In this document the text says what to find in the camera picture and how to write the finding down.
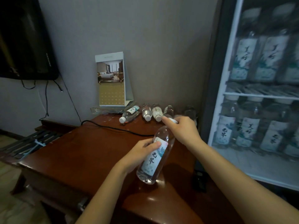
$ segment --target black television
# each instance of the black television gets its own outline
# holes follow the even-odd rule
[[[58,75],[38,0],[1,0],[0,77],[55,80]]]

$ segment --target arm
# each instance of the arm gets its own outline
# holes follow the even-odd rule
[[[148,154],[161,146],[161,142],[148,145],[151,142],[152,138],[139,141],[128,154],[115,164],[76,224],[110,223],[125,177]]]
[[[206,169],[245,223],[298,223],[299,211],[264,188],[204,143],[189,117],[178,117],[179,124],[163,122]]]

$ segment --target person's right hand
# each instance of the person's right hand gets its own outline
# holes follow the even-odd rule
[[[172,131],[176,139],[178,139],[187,148],[201,140],[195,123],[189,117],[180,116],[175,118],[179,123],[175,124],[167,117],[162,117],[163,123]]]

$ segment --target floor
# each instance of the floor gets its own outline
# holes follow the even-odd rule
[[[0,135],[0,148],[16,140]],[[0,162],[0,224],[50,224],[41,204],[32,206],[12,196],[20,169]]]

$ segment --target wooden table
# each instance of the wooden table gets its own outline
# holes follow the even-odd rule
[[[155,134],[163,126],[154,120],[146,122],[141,116],[122,125],[119,117],[101,115],[93,121],[140,134]],[[93,196],[114,164],[142,139],[146,137],[85,123],[20,164],[33,188],[73,208],[84,195]],[[206,193],[192,189],[195,161],[186,147],[175,141],[157,182],[144,184],[133,171],[125,179],[118,204],[161,224],[243,223],[211,179]]]

